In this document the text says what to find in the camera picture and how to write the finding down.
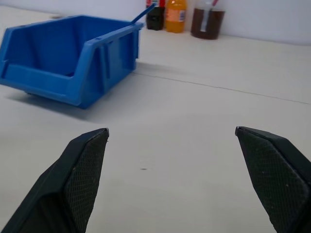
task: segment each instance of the storage bin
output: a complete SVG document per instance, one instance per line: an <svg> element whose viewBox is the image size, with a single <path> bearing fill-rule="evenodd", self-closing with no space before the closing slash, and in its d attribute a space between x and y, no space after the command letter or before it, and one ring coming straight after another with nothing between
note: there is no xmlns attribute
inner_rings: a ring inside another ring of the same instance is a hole
<svg viewBox="0 0 311 233"><path fill-rule="evenodd" d="M8 28L0 84L87 108L135 70L142 27L74 16Z"/></svg>

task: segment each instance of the table surface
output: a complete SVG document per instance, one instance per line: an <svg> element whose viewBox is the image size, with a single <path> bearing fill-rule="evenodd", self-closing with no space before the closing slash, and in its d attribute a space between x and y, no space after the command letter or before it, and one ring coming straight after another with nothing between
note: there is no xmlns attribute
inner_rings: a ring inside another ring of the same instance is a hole
<svg viewBox="0 0 311 233"><path fill-rule="evenodd" d="M0 6L0 33L50 16ZM88 233L275 232L234 131L279 134L311 158L310 57L142 30L137 70L87 110L0 86L0 229L71 139L108 127Z"/></svg>

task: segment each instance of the straw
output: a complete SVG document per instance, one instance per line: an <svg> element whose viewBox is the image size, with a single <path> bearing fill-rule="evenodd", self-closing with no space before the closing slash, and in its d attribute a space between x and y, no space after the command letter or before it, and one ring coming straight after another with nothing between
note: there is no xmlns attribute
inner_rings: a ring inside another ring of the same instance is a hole
<svg viewBox="0 0 311 233"><path fill-rule="evenodd" d="M213 3L212 3L212 6L216 6L216 4L218 3L218 0L214 0Z"/></svg>

